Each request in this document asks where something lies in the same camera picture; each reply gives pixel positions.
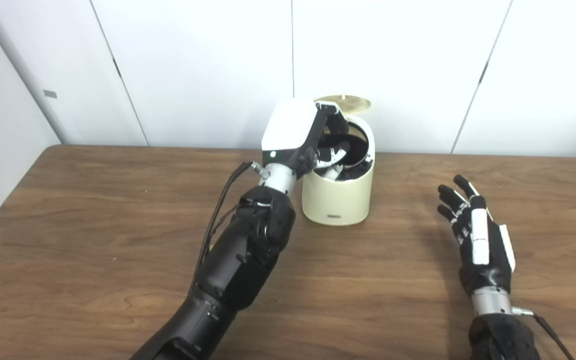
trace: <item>robot finger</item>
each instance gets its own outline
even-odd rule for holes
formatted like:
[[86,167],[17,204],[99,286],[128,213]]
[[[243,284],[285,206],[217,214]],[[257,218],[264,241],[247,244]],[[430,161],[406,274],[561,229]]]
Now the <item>robot finger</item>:
[[464,235],[466,233],[470,233],[469,230],[466,230],[464,226],[459,221],[455,221],[452,223],[452,233],[454,234],[455,239],[457,239],[457,243],[461,246],[465,240],[470,240],[471,237],[469,235]]
[[451,187],[441,184],[437,191],[439,191],[439,199],[448,205],[457,217],[462,213],[462,210],[470,206],[468,200]]
[[450,221],[451,224],[454,224],[457,221],[457,215],[450,210],[446,205],[439,205],[437,206],[437,212],[441,214],[441,216],[445,217]]
[[318,109],[325,112],[326,127],[331,134],[348,134],[350,128],[348,127],[348,120],[341,112],[339,105],[332,101],[317,101],[315,102]]
[[464,210],[464,212],[457,218],[457,225],[459,226],[459,230],[461,231],[462,237],[464,239],[470,239],[471,233],[473,232],[473,226],[471,226],[471,208],[468,207]]
[[486,200],[483,196],[473,196],[471,200],[472,263],[475,265],[488,265],[490,263],[490,242]]
[[461,176],[461,175],[456,175],[453,178],[453,182],[455,184],[457,184],[457,186],[460,189],[462,189],[462,191],[466,194],[468,199],[473,198],[473,196],[479,196],[480,195],[480,193],[477,191],[477,189],[475,189],[473,184],[471,184],[470,181],[466,180],[466,178]]
[[327,169],[326,172],[321,177],[324,179],[334,181],[334,180],[337,180],[337,178],[339,177],[339,174],[341,174],[342,170],[344,170],[344,167],[340,164],[336,164],[336,165],[330,166],[329,169]]
[[348,151],[350,151],[350,143],[348,141],[343,141],[332,148],[320,148],[317,151],[318,157],[315,169],[331,167],[337,164],[346,156]]

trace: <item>white finger segment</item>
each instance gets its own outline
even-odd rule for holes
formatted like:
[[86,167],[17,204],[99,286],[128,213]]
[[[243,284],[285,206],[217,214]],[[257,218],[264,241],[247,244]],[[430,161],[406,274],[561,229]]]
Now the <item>white finger segment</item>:
[[503,248],[505,255],[508,257],[508,264],[510,264],[510,271],[515,271],[515,252],[513,251],[513,244],[510,242],[510,234],[505,225],[499,225],[499,232],[501,233],[501,240],[503,241]]
[[470,204],[470,202],[468,202],[468,200],[466,200],[466,198],[464,198],[464,197],[462,196],[462,194],[458,193],[458,192],[455,191],[454,189],[453,189],[453,192],[454,192],[455,194],[457,194],[457,196],[461,199],[461,201],[464,202],[464,204],[467,204],[467,205]]
[[471,182],[468,182],[468,186],[470,187],[473,196],[480,196],[480,192],[477,191],[477,189],[475,189],[475,187],[473,186],[473,184],[471,184]]
[[490,262],[490,246],[488,235],[488,213],[486,209],[471,211],[472,223],[472,263],[488,265]]
[[346,156],[346,151],[343,150],[343,148],[339,148],[337,152],[335,152],[334,148],[331,148],[329,151],[330,151],[330,160],[328,161],[317,160],[315,164],[315,169],[321,169],[323,167],[331,167],[334,164],[340,162],[343,159],[343,157]]

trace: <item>black object inside container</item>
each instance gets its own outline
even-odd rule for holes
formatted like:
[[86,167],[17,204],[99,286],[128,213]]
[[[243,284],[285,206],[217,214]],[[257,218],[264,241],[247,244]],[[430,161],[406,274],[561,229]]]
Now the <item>black object inside container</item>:
[[[343,166],[343,170],[336,179],[338,182],[360,178],[370,170],[373,164],[372,161],[364,161],[366,155],[368,155],[366,133],[354,123],[348,123],[348,125],[359,131],[363,135],[363,138],[354,134],[325,134],[318,144],[319,148],[334,148],[342,142],[348,142],[348,144],[350,144],[348,153],[337,163]],[[315,173],[323,176],[327,170],[327,168],[317,169]]]

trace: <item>panel seam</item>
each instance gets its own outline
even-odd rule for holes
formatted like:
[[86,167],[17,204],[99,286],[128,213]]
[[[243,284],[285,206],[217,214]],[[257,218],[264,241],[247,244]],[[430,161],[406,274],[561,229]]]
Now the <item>panel seam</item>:
[[290,54],[292,55],[292,97],[295,97],[295,16],[293,0],[290,0]]
[[90,2],[90,7],[92,7],[92,12],[94,13],[94,18],[96,19],[96,23],[99,25],[99,30],[101,30],[101,35],[103,36],[103,40],[105,41],[105,46],[108,48],[108,52],[110,53],[110,57],[112,57],[112,62],[114,63],[114,67],[117,70],[117,74],[119,75],[119,79],[121,79],[121,84],[123,85],[123,91],[128,96],[128,101],[130,102],[130,107],[132,108],[132,112],[134,114],[135,119],[137,119],[137,124],[139,125],[139,129],[141,130],[141,134],[143,135],[143,139],[146,141],[146,146],[150,147],[151,143],[148,141],[148,136],[146,136],[146,132],[144,131],[144,126],[142,125],[142,121],[139,119],[139,115],[137,114],[137,109],[135,109],[135,104],[133,103],[133,98],[130,96],[130,92],[128,92],[128,87],[126,87],[126,82],[124,77],[121,75],[121,71],[119,71],[119,66],[117,64],[117,60],[115,59],[115,55],[113,54],[112,48],[110,48],[110,43],[108,42],[108,38],[106,37],[106,33],[104,32],[104,28],[101,25],[101,21],[99,21],[99,16],[97,14],[97,10],[95,9],[95,5],[92,3],[92,0],[88,0]]
[[497,41],[499,40],[499,35],[501,34],[502,30],[504,29],[506,19],[508,18],[508,14],[510,13],[510,8],[513,6],[513,2],[514,2],[514,0],[510,0],[510,3],[508,4],[508,9],[505,10],[505,15],[503,16],[503,20],[501,20],[501,26],[499,26],[499,31],[496,33],[496,37],[494,38],[494,42],[492,43],[492,48],[490,48],[490,53],[488,53],[488,57],[486,59],[486,64],[484,65],[484,69],[482,70],[481,75],[479,76],[479,81],[477,83],[477,86],[475,87],[475,91],[473,92],[472,97],[470,98],[470,103],[468,104],[468,108],[466,109],[466,114],[464,114],[463,120],[461,121],[461,125],[459,126],[459,131],[457,132],[457,137],[455,137],[454,143],[452,144],[452,148],[450,149],[451,154],[455,153],[455,148],[457,147],[457,143],[459,142],[459,138],[462,136],[462,130],[464,130],[464,125],[466,125],[466,119],[468,119],[468,115],[471,112],[471,107],[473,107],[473,102],[475,101],[475,98],[477,97],[477,92],[479,91],[480,86],[482,86],[484,75],[486,73],[486,70],[488,70],[490,58],[492,57],[492,54],[495,51],[495,47],[497,46]]

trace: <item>open lid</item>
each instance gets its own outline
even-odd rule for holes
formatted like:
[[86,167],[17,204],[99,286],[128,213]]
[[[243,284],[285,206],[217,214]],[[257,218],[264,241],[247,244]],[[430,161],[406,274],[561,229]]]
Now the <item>open lid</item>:
[[370,101],[367,98],[354,95],[329,95],[320,97],[315,101],[332,101],[339,105],[341,112],[348,115],[370,109]]

